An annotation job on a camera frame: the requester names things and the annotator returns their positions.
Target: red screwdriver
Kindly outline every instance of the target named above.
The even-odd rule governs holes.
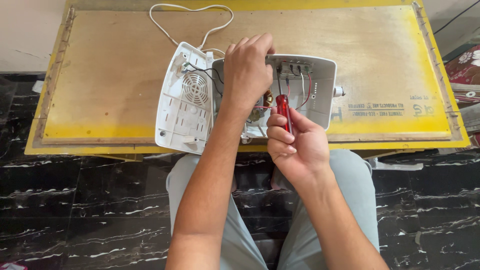
[[[288,97],[287,95],[282,94],[282,86],[280,85],[280,74],[282,72],[281,65],[276,68],[276,76],[278,79],[278,95],[275,98],[276,101],[276,111],[277,113],[285,116],[287,118],[287,124],[283,127],[286,131],[290,132],[293,135],[292,129],[292,120],[290,119],[290,107],[288,106]]]

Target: yellow table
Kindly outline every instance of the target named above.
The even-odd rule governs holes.
[[[140,160],[173,152],[154,143],[158,97],[176,49],[148,17],[160,2],[234,11],[204,48],[225,50],[243,36],[270,32],[279,53],[336,61],[336,85],[347,94],[334,99],[332,149],[378,156],[469,144],[421,1],[69,0],[26,154]],[[220,9],[153,16],[193,45],[230,19]],[[265,140],[239,151],[266,151]]]

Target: gray pants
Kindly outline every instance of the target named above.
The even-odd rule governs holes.
[[[199,159],[200,156],[196,155],[181,158],[168,175],[172,232],[181,197]],[[378,250],[375,188],[369,163],[349,150],[338,149],[330,151],[330,167],[357,223]],[[275,183],[283,188],[293,188],[280,171],[275,173]],[[232,197],[223,230],[220,269],[267,269]],[[280,253],[278,269],[327,269],[317,234],[298,196],[294,203],[292,226]]]

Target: floor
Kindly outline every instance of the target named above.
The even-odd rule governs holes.
[[[39,95],[0,78],[0,262],[36,269],[163,269],[165,179],[184,154],[143,162],[23,154]],[[416,158],[421,171],[374,171],[381,255],[391,269],[480,268],[480,154]],[[401,157],[392,162],[418,162]],[[266,153],[237,157],[233,193],[254,239],[288,232],[289,191],[273,191]],[[275,254],[267,255],[271,269]]]

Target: wall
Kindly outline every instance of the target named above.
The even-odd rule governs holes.
[[[424,0],[435,32],[476,0]],[[0,73],[44,72],[61,23],[65,0],[0,0]],[[435,35],[448,54],[480,34],[480,3]]]
[[[0,72],[45,72],[65,0],[0,0]]]

